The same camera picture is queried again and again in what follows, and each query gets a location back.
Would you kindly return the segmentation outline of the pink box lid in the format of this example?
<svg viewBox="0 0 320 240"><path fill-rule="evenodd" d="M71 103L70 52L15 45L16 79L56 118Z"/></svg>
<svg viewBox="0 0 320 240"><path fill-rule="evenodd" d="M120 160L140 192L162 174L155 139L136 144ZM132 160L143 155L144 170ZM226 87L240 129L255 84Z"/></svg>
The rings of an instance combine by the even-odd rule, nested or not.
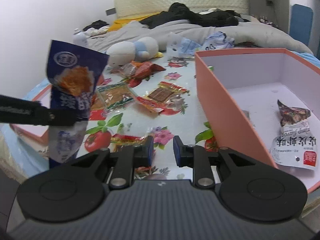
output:
<svg viewBox="0 0 320 240"><path fill-rule="evenodd" d="M58 77L52 82L50 107L37 101L1 96L1 122L76 130L87 127L92 98L102 75L86 78Z"/></svg>

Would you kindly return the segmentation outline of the green pea cartilage snack pack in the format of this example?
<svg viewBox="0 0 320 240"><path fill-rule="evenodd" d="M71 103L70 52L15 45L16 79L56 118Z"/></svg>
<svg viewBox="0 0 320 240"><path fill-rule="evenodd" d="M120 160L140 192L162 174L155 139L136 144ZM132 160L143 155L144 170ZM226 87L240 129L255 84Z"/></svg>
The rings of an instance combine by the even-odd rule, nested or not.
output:
<svg viewBox="0 0 320 240"><path fill-rule="evenodd" d="M105 109L109 112L124 107L135 100L134 92L124 82L99 86L97 93Z"/></svg>

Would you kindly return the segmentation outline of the red dried tofu snack pack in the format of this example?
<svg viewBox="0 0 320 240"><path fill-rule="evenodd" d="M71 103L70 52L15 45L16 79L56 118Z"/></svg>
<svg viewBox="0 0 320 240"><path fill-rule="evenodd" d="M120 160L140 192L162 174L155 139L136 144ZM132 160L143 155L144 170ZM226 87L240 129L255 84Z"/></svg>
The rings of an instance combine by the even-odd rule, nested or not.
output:
<svg viewBox="0 0 320 240"><path fill-rule="evenodd" d="M185 102L183 94L189 95L189 90L173 83L161 81L156 89L144 96L136 96L135 100L151 113L185 114L188 104Z"/></svg>

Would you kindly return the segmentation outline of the orange clear snack pack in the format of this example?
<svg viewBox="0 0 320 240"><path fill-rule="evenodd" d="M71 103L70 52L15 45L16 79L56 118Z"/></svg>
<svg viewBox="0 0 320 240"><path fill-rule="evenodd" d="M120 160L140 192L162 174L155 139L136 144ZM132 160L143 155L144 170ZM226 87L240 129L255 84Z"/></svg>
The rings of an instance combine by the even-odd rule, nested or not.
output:
<svg viewBox="0 0 320 240"><path fill-rule="evenodd" d="M143 64L143 62L131 61L130 63L120 66L118 72L122 77L132 77Z"/></svg>

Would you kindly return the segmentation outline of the clothes pile on nightstand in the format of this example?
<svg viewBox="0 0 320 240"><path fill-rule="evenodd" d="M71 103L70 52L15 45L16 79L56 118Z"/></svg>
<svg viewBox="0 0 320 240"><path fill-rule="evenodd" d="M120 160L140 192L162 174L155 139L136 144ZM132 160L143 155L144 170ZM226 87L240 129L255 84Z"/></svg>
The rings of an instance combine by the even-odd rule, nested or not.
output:
<svg viewBox="0 0 320 240"><path fill-rule="evenodd" d="M82 30L86 36L92 37L92 36L98 36L103 35L107 33L110 25L102 20L97 20L95 22L92 22L90 25L84 27Z"/></svg>

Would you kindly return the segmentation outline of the white spray bottle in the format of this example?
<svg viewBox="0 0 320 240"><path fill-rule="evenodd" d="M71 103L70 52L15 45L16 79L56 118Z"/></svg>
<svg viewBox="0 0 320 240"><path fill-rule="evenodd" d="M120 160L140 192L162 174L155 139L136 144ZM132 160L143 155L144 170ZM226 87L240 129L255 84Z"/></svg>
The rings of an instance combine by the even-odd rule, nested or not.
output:
<svg viewBox="0 0 320 240"><path fill-rule="evenodd" d="M87 48L88 47L87 36L80 29L75 29L73 32L73 43L77 46L82 46Z"/></svg>

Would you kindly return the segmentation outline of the shrimp flavor snack bag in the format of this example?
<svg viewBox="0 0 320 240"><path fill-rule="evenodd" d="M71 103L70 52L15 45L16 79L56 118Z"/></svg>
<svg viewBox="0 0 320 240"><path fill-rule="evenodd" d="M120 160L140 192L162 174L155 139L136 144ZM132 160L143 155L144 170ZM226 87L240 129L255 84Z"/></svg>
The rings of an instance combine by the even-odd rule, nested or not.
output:
<svg viewBox="0 0 320 240"><path fill-rule="evenodd" d="M317 139L310 131L309 109L289 107L277 101L280 135L274 138L271 155L281 166L315 170L317 166Z"/></svg>

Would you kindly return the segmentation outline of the grey duvet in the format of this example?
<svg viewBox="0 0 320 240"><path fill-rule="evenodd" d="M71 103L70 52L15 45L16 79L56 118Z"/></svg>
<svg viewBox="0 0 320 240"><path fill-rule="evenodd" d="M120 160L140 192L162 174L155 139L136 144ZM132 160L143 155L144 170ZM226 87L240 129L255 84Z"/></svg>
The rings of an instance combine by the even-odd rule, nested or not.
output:
<svg viewBox="0 0 320 240"><path fill-rule="evenodd" d="M258 47L286 48L299 53L312 54L312 51L302 42L279 29L259 22L241 22L237 26L228 27L202 27L191 24L187 20L178 20L149 29L146 25L132 21L117 31L90 37L88 46L93 50L104 52L118 42L133 42L143 37L152 37L157 40L159 49L165 51L170 33L202 43L207 36L217 31L234 38L236 44L251 42Z"/></svg>

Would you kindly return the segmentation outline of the blue chair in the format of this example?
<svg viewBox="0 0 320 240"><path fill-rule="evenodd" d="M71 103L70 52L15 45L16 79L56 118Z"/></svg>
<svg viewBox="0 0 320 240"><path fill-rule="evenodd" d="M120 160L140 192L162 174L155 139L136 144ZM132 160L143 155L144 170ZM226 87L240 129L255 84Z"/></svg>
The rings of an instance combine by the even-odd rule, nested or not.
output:
<svg viewBox="0 0 320 240"><path fill-rule="evenodd" d="M308 46L312 22L313 10L304 5L294 4L291 9L289 35Z"/></svg>

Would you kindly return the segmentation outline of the pink box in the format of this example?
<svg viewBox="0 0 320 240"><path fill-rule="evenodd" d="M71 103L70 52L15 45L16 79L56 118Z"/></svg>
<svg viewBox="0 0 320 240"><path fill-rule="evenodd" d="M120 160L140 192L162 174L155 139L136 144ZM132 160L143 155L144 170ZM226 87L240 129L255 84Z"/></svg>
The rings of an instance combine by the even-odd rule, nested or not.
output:
<svg viewBox="0 0 320 240"><path fill-rule="evenodd" d="M275 166L277 103L310 110L319 137L319 68L286 49L242 48L195 55L197 96L219 146Z"/></svg>

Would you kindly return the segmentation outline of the red label snack pack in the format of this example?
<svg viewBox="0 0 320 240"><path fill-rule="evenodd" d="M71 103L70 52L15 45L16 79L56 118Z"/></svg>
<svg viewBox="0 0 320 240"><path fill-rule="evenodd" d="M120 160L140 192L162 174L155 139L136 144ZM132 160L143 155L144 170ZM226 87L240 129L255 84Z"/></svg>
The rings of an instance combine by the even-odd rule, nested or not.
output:
<svg viewBox="0 0 320 240"><path fill-rule="evenodd" d="M117 133L111 137L111 143L117 146L142 145L145 141L146 136L137 137Z"/></svg>

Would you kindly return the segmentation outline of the red sausage snack pack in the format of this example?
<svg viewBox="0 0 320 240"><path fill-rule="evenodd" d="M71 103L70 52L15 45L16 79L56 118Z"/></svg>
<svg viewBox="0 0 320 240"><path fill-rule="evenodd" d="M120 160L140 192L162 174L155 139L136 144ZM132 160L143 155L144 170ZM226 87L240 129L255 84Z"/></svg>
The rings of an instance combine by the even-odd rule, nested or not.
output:
<svg viewBox="0 0 320 240"><path fill-rule="evenodd" d="M133 74L133 78L141 80L155 72L161 71L165 71L165 68L152 62L144 62L136 69L135 73Z"/></svg>

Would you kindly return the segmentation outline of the crumpled blue white plastic bag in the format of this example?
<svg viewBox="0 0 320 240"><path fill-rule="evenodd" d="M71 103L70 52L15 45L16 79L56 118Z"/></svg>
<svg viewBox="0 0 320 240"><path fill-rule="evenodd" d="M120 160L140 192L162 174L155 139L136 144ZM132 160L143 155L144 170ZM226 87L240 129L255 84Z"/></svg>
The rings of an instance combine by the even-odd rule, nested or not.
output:
<svg viewBox="0 0 320 240"><path fill-rule="evenodd" d="M217 31L207 36L202 43L171 33L167 42L168 57L192 58L198 51L234 48L234 38Z"/></svg>

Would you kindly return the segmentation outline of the black clothing pile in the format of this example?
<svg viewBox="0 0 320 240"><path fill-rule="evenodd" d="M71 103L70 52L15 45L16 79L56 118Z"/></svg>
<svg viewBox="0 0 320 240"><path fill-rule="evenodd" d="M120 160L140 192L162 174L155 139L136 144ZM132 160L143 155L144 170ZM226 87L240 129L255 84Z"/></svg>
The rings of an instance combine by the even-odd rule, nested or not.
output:
<svg viewBox="0 0 320 240"><path fill-rule="evenodd" d="M223 11L217 9L207 14L200 14L191 11L183 3L175 2L169 7L168 11L151 15L141 20L140 23L147 25L149 29L153 29L159 25L178 20L187 20L191 24L202 27L228 27L237 26L239 22L249 22L234 10Z"/></svg>

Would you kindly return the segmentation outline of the fruit pattern bed mat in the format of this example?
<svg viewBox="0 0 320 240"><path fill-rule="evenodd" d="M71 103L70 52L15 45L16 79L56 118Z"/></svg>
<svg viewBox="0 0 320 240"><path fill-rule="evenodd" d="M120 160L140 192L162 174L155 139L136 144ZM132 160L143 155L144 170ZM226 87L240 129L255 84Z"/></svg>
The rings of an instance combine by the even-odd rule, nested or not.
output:
<svg viewBox="0 0 320 240"><path fill-rule="evenodd" d="M186 145L199 145L209 151L217 148L197 98L195 62L163 57L155 65L162 71L144 80L105 73L108 84L99 87L95 96L78 156L95 150L117 152L153 137L152 163L137 168L135 178L191 179L191 169L176 164L174 136Z"/></svg>

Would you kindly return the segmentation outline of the blue kimchi snack bag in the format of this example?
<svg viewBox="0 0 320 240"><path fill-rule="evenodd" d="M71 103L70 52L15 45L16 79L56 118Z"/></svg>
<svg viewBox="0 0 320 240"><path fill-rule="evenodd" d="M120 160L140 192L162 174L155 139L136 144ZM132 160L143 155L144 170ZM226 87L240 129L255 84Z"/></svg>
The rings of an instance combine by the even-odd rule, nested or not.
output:
<svg viewBox="0 0 320 240"><path fill-rule="evenodd" d="M48 128L50 168L76 158L108 58L105 53L71 43L51 42L47 60L47 77L52 85L50 108L58 112L60 124Z"/></svg>

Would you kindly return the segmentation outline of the yellow pillow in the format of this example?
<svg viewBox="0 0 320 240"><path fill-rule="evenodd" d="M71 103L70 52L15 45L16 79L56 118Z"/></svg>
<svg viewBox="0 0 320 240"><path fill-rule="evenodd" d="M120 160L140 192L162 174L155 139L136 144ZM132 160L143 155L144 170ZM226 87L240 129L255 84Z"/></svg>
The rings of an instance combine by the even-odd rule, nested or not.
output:
<svg viewBox="0 0 320 240"><path fill-rule="evenodd" d="M138 16L133 16L133 17L118 18L110 25L110 27L108 28L108 32L117 31L132 21L139 22L145 18L148 18L153 15L157 15L157 14L159 14L159 12L154 12L154 13L145 14L145 15L138 15Z"/></svg>

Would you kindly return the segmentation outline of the white blue plush toy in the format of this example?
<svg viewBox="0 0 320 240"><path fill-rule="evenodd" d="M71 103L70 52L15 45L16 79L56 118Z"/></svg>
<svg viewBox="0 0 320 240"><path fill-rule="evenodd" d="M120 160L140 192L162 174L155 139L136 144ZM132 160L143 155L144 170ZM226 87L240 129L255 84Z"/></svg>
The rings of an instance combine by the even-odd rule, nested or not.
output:
<svg viewBox="0 0 320 240"><path fill-rule="evenodd" d="M112 68L122 67L132 61L145 62L163 57L157 41L152 37L143 37L135 42L116 43L106 51L109 56L108 65Z"/></svg>

